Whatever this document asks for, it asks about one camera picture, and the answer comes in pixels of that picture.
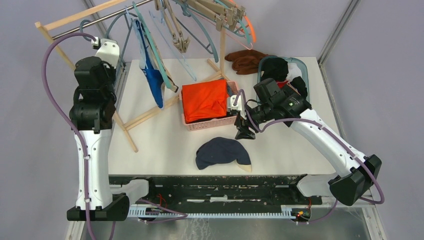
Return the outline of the cream navy labelled underwear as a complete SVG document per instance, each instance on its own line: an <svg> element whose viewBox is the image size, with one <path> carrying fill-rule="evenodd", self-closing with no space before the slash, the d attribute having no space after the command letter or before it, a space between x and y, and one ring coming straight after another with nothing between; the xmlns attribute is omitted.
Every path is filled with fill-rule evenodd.
<svg viewBox="0 0 424 240"><path fill-rule="evenodd" d="M249 153L237 140L215 137L201 145L196 151L195 164L199 170L232 162L236 162L237 166L245 172L253 171Z"/></svg>

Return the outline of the light blue wire hanger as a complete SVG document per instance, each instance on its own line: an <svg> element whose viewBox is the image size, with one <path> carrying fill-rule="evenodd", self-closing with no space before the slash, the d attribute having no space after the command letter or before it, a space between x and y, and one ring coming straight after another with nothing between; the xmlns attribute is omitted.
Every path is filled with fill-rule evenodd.
<svg viewBox="0 0 424 240"><path fill-rule="evenodd" d="M190 76L191 80L193 82L197 81L197 76L194 73L191 65L187 62L184 53L180 53L172 44L172 38L168 31L168 28L165 25L165 21L163 20L161 13L156 11L149 11L149 15L151 20L153 21L157 31L159 32L160 36L162 37L163 41L167 45L168 49L172 53L172 56L174 59L178 60L180 67L184 69L184 71L187 73L188 76Z"/></svg>

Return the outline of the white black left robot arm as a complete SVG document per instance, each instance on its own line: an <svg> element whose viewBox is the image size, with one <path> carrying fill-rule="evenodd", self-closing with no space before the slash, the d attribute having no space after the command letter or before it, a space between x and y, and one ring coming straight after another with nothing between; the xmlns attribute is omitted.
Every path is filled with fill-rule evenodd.
<svg viewBox="0 0 424 240"><path fill-rule="evenodd" d="M110 188L108 153L117 101L116 68L89 56L76 63L74 76L78 86L69 118L75 126L79 187L75 206L66 217L69 221L124 221L132 204L138 199L150 204L158 191L143 179Z"/></svg>

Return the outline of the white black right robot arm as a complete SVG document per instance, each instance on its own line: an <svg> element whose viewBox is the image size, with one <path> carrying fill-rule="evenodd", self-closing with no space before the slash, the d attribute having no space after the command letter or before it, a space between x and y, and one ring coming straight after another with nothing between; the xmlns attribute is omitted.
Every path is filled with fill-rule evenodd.
<svg viewBox="0 0 424 240"><path fill-rule="evenodd" d="M227 108L236 111L237 140L254 140L268 127L284 123L308 140L332 165L335 173L302 177L289 189L289 199L302 204L312 196L333 196L352 206L357 200L381 205L385 195L377 181L382 161L375 154L365 155L347 143L319 116L312 105L293 86L267 78L253 87L258 100L248 105L245 92L227 98Z"/></svg>

